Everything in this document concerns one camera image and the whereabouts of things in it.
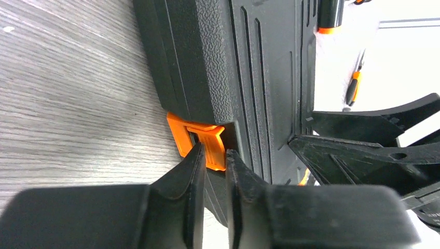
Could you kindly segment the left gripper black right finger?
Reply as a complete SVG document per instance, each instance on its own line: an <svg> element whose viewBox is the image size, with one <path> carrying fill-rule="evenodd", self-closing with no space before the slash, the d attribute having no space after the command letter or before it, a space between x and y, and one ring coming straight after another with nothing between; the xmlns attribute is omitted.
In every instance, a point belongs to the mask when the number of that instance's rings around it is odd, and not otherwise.
<svg viewBox="0 0 440 249"><path fill-rule="evenodd" d="M230 248L412 248L397 194L371 185L271 185L226 153Z"/></svg>

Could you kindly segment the black orange flashlight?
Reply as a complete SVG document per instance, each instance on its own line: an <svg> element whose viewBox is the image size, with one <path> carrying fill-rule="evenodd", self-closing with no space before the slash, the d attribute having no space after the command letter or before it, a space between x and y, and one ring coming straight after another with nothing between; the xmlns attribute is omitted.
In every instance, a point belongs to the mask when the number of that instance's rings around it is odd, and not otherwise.
<svg viewBox="0 0 440 249"><path fill-rule="evenodd" d="M321 0L318 8L318 33L334 34L342 25L344 0Z"/></svg>

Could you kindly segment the small black orange screwdriver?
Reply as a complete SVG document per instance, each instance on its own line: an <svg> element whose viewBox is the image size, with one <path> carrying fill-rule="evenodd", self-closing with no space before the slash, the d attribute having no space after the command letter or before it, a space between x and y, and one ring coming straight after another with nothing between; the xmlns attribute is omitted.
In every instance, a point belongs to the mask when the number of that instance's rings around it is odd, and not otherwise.
<svg viewBox="0 0 440 249"><path fill-rule="evenodd" d="M348 106L353 106L354 103L356 102L356 98L358 95L358 88L363 78L361 69L364 65L364 55L365 55L365 50L363 50L358 56L354 72L352 74L350 83L347 88L345 102Z"/></svg>

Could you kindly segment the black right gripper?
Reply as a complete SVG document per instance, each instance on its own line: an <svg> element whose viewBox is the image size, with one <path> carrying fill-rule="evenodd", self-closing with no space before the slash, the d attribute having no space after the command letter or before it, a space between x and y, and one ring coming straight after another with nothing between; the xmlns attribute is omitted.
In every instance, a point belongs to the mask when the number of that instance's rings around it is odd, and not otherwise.
<svg viewBox="0 0 440 249"><path fill-rule="evenodd" d="M302 135L291 150L321 185L384 185L403 197L439 233L439 143L383 147L377 143Z"/></svg>

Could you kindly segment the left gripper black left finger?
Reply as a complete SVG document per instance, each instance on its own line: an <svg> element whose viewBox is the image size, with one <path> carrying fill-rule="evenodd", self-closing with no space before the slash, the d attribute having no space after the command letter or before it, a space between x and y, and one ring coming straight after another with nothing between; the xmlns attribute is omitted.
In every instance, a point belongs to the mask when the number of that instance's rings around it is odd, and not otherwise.
<svg viewBox="0 0 440 249"><path fill-rule="evenodd" d="M1 215L1 248L201 248L205 150L152 184L33 188Z"/></svg>

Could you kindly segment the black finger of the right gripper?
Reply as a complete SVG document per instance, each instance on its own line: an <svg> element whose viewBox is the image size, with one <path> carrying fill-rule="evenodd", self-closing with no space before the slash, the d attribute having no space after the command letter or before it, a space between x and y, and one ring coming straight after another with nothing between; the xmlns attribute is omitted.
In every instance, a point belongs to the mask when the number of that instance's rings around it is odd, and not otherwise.
<svg viewBox="0 0 440 249"><path fill-rule="evenodd" d="M313 129L320 136L391 146L405 131L439 112L439 95L375 111L314 111Z"/></svg>

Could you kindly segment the orange case latch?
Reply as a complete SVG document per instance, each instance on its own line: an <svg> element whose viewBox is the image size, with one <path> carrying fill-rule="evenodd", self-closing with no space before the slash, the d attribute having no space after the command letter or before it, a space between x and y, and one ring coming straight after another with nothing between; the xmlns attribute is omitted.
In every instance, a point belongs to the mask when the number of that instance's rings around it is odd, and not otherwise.
<svg viewBox="0 0 440 249"><path fill-rule="evenodd" d="M186 121L171 112L167 113L167 122L182 157L186 157L194 146L190 137L193 133L205 146L206 167L214 171L226 170L226 151L221 139L224 127Z"/></svg>

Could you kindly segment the black plastic tool case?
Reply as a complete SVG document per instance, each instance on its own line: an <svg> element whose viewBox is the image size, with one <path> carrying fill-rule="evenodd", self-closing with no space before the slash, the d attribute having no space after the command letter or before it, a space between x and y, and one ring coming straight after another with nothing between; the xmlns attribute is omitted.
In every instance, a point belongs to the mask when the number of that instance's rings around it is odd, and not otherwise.
<svg viewBox="0 0 440 249"><path fill-rule="evenodd" d="M225 150L264 181L297 185L306 166L288 142L312 134L318 1L134 1L161 106L215 128L205 206L227 225Z"/></svg>

